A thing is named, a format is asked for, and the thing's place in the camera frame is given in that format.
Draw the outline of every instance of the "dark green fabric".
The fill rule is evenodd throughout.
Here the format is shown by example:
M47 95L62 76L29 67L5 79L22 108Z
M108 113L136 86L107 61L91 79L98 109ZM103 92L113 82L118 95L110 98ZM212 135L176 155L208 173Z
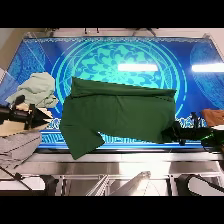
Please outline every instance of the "dark green fabric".
M60 130L74 159L104 144L98 132L155 143L175 120L176 90L72 80Z

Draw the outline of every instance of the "light green cloth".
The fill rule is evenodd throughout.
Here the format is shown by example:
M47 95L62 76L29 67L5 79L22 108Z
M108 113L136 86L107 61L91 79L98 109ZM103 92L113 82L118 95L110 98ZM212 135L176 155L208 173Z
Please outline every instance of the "light green cloth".
M53 108L58 103L54 90L55 80L49 73L33 73L6 101L13 103L18 96L24 95L25 103L28 105L35 104L38 108Z

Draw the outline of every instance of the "black cable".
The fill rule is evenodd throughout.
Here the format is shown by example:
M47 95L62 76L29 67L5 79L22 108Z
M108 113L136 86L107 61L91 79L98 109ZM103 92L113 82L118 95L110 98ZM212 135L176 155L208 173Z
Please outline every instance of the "black cable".
M4 171L5 173L7 173L10 177L12 177L14 180L18 181L19 183L21 183L23 186L25 186L29 191L32 192L33 195L36 196L36 194L34 193L34 191L28 186L26 185L23 181L21 181L19 178L21 177L21 175L19 173L16 173L18 178L16 176L14 176L13 174L11 174L9 171L7 171L6 169L4 169L3 167L0 166L0 169L2 171Z

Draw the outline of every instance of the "blue table surface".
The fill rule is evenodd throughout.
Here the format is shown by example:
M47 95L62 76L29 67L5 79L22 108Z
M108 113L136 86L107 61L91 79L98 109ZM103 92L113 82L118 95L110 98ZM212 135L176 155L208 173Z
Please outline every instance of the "blue table surface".
M155 72L120 72L118 64L156 64ZM73 37L24 39L0 86L0 104L18 85L35 72L48 72L55 78L55 96L50 109L53 121L42 132L39 148L67 146L59 130L64 99L70 94L71 77L176 89L176 119L183 127L192 127L191 112L205 108L224 109L224 73L196 73L195 64L223 63L213 42L203 38L159 37ZM136 139L102 134L108 148L180 148L177 143L158 145ZM188 142L182 148L201 147Z

